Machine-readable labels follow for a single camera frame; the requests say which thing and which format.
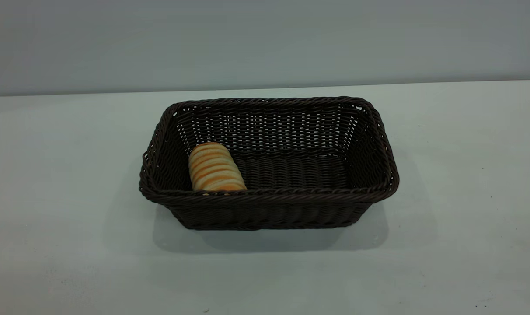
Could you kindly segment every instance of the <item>dark brown wicker basket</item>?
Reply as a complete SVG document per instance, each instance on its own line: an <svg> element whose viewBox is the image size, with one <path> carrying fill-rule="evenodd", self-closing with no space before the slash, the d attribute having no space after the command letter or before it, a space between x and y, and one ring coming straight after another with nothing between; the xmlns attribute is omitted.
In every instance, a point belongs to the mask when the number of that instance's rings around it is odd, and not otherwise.
<svg viewBox="0 0 530 315"><path fill-rule="evenodd" d="M189 152L225 145L247 191L193 191ZM143 155L140 191L197 230L355 223L399 184L384 124L362 98L221 98L167 108Z"/></svg>

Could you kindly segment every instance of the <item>white wall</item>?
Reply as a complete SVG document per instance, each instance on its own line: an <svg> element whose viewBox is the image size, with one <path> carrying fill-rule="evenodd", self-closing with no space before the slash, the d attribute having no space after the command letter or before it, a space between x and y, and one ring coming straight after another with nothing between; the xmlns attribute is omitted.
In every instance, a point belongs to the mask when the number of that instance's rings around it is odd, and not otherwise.
<svg viewBox="0 0 530 315"><path fill-rule="evenodd" d="M530 78L530 0L0 0L0 95Z"/></svg>

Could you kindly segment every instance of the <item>bread roll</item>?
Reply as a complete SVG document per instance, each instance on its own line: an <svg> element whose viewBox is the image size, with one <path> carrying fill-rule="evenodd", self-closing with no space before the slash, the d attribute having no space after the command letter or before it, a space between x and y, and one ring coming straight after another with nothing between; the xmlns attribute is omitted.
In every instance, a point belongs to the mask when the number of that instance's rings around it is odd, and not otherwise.
<svg viewBox="0 0 530 315"><path fill-rule="evenodd" d="M240 170L228 149L217 142L196 146L189 155L189 176L193 190L246 190Z"/></svg>

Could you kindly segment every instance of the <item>table surface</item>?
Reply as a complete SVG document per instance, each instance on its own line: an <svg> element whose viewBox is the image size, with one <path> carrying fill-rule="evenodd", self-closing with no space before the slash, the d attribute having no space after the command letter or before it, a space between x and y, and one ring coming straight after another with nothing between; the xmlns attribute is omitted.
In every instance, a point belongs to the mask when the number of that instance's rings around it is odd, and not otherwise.
<svg viewBox="0 0 530 315"><path fill-rule="evenodd" d="M138 190L167 106L359 96L401 175L347 228L190 231ZM0 314L530 314L530 80L0 98Z"/></svg>

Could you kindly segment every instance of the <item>basket rim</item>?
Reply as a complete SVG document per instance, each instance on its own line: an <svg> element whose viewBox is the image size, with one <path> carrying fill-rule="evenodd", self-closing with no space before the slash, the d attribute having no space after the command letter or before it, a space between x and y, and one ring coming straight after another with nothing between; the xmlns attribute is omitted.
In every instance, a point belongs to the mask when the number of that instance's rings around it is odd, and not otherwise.
<svg viewBox="0 0 530 315"><path fill-rule="evenodd" d="M160 189L153 180L155 168L150 164L148 157L153 160L159 158L159 147L161 139L164 138L167 126L175 117L175 113L184 107L193 105L203 106L222 106L232 103L261 103L263 105L287 105L292 101L306 102L306 105L325 105L333 102L355 102L356 107L366 107L371 113L371 126L375 128L377 144L385 152L384 161L386 164L386 178L381 184L371 187L361 187L353 189L329 189L329 188L267 188L267 189L249 189L245 191L186 191L176 189ZM175 204L193 204L199 202L223 203L223 201L233 202L377 202L393 195L399 186L399 173L393 151L387 140L385 128L379 113L373 105L364 98L354 98L349 96L339 97L315 97L315 98L215 98L206 100L189 100L178 102L169 106L163 113L153 138L143 154L143 167L140 172L141 181L139 190L148 199L157 203L175 203Z"/></svg>

